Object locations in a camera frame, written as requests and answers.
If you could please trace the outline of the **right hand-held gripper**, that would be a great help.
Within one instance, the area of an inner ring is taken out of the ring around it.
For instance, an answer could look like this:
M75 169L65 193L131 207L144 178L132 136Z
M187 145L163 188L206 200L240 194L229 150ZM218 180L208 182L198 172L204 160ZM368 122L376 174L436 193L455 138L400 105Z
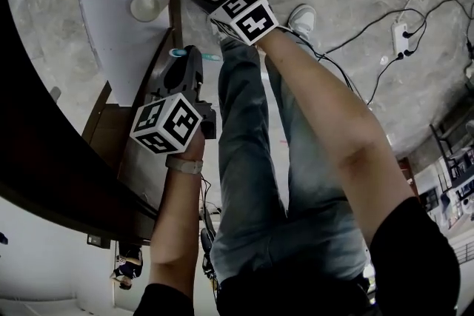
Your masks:
M259 39L279 26L267 0L191 0L224 33L246 45Z

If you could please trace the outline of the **person's left forearm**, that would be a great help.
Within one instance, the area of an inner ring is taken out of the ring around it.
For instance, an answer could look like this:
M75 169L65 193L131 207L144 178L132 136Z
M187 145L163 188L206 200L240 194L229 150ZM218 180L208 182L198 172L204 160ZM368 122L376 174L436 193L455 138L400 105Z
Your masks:
M201 174L169 168L150 242L150 282L193 297Z

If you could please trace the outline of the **white drawer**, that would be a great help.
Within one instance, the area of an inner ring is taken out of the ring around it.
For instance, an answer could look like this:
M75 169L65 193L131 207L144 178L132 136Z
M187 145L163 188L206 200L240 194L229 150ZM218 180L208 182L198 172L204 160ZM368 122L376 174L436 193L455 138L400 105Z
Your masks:
M151 22L137 21L131 0L80 0L87 34L117 103L132 106L165 33L171 26L167 6Z

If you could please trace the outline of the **black metal rack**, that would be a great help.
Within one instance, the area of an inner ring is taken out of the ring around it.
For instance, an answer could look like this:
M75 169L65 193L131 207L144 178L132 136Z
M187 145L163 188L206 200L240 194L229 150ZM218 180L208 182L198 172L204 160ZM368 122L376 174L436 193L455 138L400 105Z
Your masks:
M468 124L458 122L447 130L430 125L447 168L450 189L460 202L474 195L474 135L467 131Z

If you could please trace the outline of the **teal toothbrush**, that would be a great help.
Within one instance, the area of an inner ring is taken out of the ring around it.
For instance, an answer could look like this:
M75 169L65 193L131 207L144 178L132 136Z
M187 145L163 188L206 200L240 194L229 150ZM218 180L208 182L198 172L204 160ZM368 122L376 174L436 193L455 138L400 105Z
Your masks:
M180 58L180 57L188 56L189 53L185 49L173 48L169 51L169 55L173 58ZM210 54L210 53L202 53L201 57L205 61L221 61L222 60L221 56Z

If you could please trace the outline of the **pale green cup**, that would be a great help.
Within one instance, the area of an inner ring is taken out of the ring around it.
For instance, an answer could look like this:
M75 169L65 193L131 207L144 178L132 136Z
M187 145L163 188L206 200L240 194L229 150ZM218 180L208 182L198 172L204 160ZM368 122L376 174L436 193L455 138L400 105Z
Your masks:
M131 15L140 22L151 22L158 18L170 0L131 0Z

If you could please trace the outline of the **person's right forearm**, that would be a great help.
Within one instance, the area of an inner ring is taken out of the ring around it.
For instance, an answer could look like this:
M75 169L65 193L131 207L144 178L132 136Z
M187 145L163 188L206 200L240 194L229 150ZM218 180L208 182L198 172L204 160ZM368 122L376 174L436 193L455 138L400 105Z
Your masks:
M367 244L386 217L414 196L367 105L280 30L258 41L325 148Z

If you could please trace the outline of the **person's black shirt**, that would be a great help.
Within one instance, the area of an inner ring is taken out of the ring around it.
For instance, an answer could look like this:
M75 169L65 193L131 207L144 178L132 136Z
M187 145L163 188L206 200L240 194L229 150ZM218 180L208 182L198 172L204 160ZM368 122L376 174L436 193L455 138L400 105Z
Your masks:
M219 316L455 316L460 268L448 240L416 198L382 222L370 245L375 304L363 275L332 279L308 260L226 279Z

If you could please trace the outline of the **person's right shoe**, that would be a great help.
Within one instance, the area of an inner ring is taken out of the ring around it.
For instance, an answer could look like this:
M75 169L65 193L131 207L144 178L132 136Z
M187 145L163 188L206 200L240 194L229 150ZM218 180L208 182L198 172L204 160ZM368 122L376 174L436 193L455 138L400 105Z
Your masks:
M316 11L308 4L300 4L290 14L287 26L305 40L310 39L316 25Z

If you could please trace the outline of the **black-topped sink vanity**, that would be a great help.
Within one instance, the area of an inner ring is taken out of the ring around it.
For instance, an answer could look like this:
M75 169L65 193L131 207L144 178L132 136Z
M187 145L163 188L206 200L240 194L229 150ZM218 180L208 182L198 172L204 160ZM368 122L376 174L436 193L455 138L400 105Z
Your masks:
M0 197L61 226L145 244L156 208L119 180L132 122L167 48L182 42L180 0L130 107L106 81L85 131L67 120L43 85L0 0Z

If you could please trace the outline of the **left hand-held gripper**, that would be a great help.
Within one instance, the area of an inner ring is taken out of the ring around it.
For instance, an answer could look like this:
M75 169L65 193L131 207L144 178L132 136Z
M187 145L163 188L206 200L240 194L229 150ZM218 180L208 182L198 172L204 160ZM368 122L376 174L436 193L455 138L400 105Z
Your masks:
M203 83L199 49L171 49L152 85L151 95L158 98L138 108L130 137L155 155L184 152L198 129L215 139L216 111L199 98Z

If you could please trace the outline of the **white power strip with plugs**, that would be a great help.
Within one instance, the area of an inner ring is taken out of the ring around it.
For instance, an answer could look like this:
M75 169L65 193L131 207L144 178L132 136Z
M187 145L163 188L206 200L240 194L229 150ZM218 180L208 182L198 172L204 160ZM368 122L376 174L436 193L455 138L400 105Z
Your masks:
M399 22L392 25L393 50L396 56L409 49L409 39L406 37L406 33L406 23Z

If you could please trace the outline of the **beige wristband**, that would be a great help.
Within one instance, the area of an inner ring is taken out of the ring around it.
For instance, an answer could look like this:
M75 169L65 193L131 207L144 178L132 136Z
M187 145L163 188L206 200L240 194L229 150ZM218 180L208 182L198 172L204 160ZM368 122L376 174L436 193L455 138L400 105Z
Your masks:
M184 174L197 175L202 171L203 161L184 160L182 158L168 155L165 161L165 166L168 169L173 169Z

